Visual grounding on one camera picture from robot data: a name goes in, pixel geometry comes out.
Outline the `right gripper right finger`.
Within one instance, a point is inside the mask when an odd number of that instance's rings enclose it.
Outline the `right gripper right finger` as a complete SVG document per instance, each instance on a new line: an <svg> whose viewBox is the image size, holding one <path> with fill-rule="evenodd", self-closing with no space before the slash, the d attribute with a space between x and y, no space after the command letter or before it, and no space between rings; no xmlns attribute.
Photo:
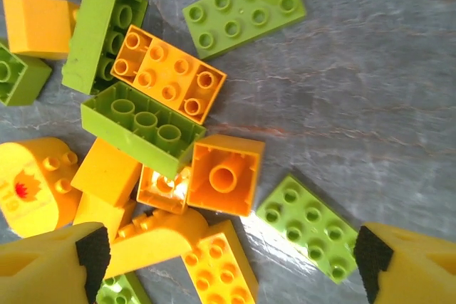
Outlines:
<svg viewBox="0 0 456 304"><path fill-rule="evenodd" d="M369 222L354 255L369 303L455 302L454 242Z"/></svg>

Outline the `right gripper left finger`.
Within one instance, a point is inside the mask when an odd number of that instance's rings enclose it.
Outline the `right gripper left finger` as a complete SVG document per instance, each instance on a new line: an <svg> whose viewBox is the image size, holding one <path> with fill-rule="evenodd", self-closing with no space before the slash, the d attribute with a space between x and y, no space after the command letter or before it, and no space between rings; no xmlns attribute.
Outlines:
<svg viewBox="0 0 456 304"><path fill-rule="evenodd" d="M1 302L94 303L109 263L99 222L2 244Z"/></svg>

